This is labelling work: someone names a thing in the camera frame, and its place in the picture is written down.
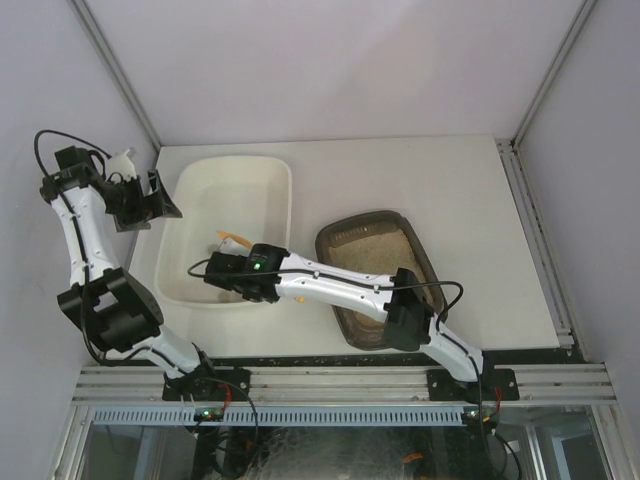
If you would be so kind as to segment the yellow litter scoop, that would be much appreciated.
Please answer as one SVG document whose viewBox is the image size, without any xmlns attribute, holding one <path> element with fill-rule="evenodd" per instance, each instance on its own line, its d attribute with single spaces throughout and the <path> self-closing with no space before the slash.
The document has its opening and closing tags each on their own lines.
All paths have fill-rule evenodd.
<svg viewBox="0 0 640 480">
<path fill-rule="evenodd" d="M 217 231 L 220 244 L 217 250 L 221 253 L 245 255 L 253 248 L 253 244 L 247 239 L 226 231 Z"/>
</svg>

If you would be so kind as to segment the dark brown litter box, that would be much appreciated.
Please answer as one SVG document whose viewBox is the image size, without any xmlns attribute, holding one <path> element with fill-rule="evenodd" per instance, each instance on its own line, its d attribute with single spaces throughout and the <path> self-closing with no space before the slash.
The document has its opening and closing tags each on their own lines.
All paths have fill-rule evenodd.
<svg viewBox="0 0 640 480">
<path fill-rule="evenodd" d="M 322 228 L 315 239 L 317 260 L 360 273 L 412 271 L 420 283 L 438 280 L 410 222 L 391 210 L 363 213 Z M 383 350 L 383 324 L 352 310 L 333 308 L 346 342 L 364 351 Z"/>
</svg>

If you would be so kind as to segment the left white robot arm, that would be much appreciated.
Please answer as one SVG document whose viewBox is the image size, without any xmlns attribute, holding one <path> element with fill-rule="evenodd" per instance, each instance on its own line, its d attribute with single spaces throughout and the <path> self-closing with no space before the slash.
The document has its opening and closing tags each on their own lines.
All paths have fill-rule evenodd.
<svg viewBox="0 0 640 480">
<path fill-rule="evenodd" d="M 143 358 L 171 380 L 192 377 L 201 352 L 165 326 L 153 293 L 119 264 L 104 229 L 106 215 L 120 230 L 181 217 L 158 171 L 149 171 L 148 179 L 151 191 L 144 194 L 139 178 L 114 183 L 83 164 L 44 178 L 41 195 L 63 227 L 71 267 L 70 287 L 57 301 L 100 365 Z"/>
</svg>

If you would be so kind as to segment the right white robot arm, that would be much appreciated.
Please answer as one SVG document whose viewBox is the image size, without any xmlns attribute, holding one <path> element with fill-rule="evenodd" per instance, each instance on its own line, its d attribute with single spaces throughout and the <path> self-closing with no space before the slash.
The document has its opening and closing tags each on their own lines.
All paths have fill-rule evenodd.
<svg viewBox="0 0 640 480">
<path fill-rule="evenodd" d="M 457 382 L 479 384 L 491 378 L 494 363 L 449 329 L 424 289 L 462 285 L 455 281 L 421 282 L 410 270 L 371 274 L 340 269 L 267 244 L 256 244 L 230 282 L 248 300 L 276 302 L 282 297 L 309 298 L 361 313 L 382 324 L 390 349 L 422 353 Z"/>
</svg>

